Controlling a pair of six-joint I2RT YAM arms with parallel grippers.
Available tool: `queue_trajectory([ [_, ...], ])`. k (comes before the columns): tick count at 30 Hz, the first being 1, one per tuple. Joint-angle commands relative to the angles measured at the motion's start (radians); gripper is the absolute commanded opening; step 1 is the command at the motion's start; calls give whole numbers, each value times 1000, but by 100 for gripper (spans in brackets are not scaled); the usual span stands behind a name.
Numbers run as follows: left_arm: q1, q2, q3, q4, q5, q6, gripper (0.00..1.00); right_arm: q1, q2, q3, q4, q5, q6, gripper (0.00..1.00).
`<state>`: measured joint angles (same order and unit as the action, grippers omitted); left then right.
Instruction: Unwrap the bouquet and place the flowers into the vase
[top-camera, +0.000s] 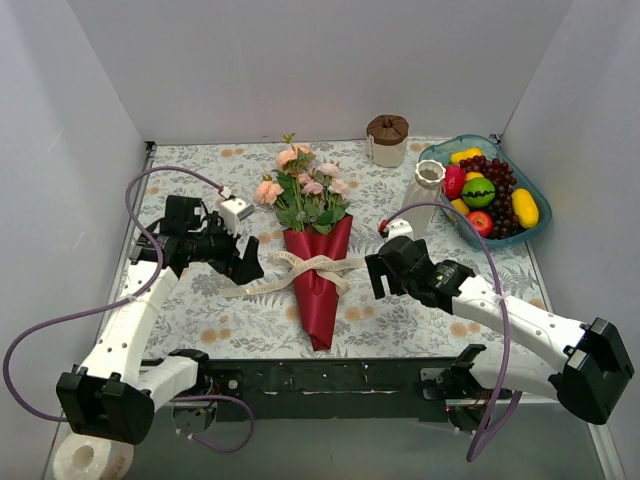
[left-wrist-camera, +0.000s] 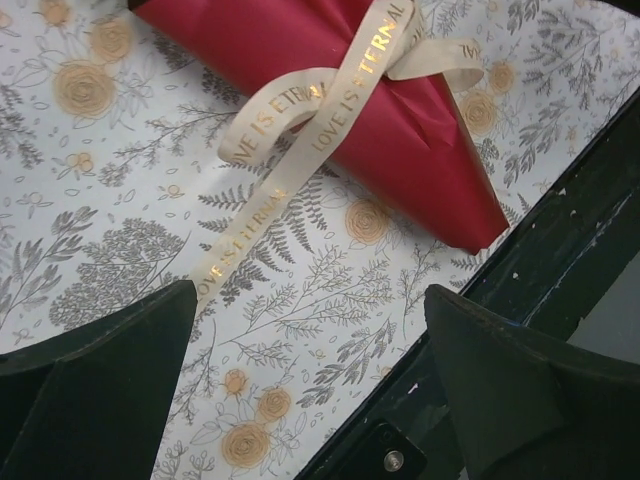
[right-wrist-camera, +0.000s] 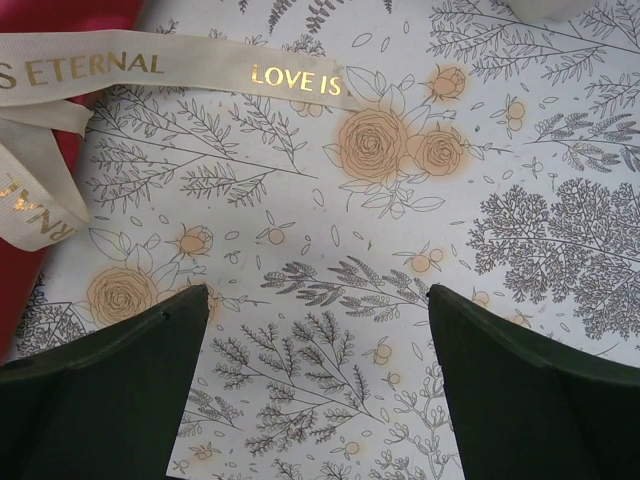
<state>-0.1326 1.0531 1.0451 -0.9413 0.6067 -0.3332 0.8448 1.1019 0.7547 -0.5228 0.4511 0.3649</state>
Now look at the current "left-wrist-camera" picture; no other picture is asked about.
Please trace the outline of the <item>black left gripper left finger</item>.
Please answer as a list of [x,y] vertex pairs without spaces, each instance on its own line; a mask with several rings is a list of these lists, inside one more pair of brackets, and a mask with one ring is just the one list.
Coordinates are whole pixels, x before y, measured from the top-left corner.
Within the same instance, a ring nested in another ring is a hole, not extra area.
[[3,354],[2,478],[150,478],[196,306],[180,280]]

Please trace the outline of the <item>cream ribbon gold lettering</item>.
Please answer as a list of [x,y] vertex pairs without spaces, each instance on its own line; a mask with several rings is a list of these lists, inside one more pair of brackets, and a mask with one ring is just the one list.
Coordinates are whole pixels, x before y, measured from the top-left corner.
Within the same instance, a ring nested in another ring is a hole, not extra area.
[[291,198],[344,141],[382,77],[401,81],[441,74],[452,91],[483,77],[473,39],[432,39],[412,1],[374,1],[337,68],[282,75],[238,112],[218,149],[220,159],[256,166],[285,131],[298,137],[257,185],[190,274],[199,309],[211,302]]

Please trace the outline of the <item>red paper bouquet wrap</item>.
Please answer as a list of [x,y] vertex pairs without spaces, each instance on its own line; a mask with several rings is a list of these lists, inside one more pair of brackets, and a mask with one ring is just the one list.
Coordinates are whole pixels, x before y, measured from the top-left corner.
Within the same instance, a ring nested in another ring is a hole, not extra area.
[[476,253],[507,219],[454,100],[483,77],[472,39],[432,39],[414,1],[132,1],[130,10],[247,97],[218,155],[256,166],[316,135],[281,174],[337,161],[445,244]]

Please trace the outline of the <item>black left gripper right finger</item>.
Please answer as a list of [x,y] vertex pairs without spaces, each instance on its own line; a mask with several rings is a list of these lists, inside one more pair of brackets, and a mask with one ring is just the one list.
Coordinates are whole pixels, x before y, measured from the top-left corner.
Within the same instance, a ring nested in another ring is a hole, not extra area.
[[427,332],[471,479],[636,479],[639,367],[512,323],[441,285]]

